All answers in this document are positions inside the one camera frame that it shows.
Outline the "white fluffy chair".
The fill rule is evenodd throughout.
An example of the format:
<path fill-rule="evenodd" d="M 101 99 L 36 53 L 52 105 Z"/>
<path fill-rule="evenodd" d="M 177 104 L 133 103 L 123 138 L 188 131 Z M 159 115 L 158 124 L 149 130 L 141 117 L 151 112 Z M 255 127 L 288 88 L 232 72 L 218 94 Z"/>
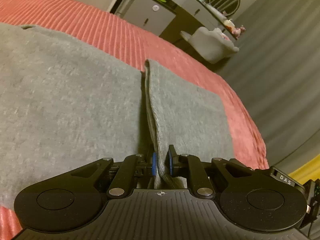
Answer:
<path fill-rule="evenodd" d="M 219 28 L 199 27 L 192 35 L 180 31 L 180 36 L 207 62 L 215 64 L 240 51 Z"/>

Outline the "red ribbed bedspread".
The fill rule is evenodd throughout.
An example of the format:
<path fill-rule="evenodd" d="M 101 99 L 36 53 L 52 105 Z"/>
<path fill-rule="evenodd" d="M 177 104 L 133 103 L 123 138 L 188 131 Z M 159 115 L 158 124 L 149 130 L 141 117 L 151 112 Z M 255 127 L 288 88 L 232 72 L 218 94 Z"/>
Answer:
<path fill-rule="evenodd" d="M 219 75 L 156 35 L 119 17 L 74 0 L 1 0 L 1 21 L 35 24 L 72 35 L 138 70 L 153 59 L 223 101 L 238 160 L 267 168 L 266 146 L 236 92 Z"/>

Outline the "grey vanity desk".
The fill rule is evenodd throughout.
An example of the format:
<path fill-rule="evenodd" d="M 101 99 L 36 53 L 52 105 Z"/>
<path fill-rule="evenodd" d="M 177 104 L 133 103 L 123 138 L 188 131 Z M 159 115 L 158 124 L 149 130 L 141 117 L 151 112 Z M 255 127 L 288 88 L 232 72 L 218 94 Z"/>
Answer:
<path fill-rule="evenodd" d="M 162 39 L 170 43 L 176 43 L 181 38 L 181 31 L 193 34 L 199 27 L 206 27 L 208 30 L 220 28 L 232 41 L 238 39 L 201 1 L 166 0 L 166 2 L 176 16 L 160 34 Z"/>

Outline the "grey small fridge cabinet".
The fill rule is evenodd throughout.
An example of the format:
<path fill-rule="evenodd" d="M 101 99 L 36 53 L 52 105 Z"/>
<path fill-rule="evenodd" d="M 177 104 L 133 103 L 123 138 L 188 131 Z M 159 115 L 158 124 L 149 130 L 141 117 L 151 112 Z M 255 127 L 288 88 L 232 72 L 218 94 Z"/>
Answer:
<path fill-rule="evenodd" d="M 130 0 L 122 19 L 157 36 L 176 17 L 176 14 L 157 0 Z"/>

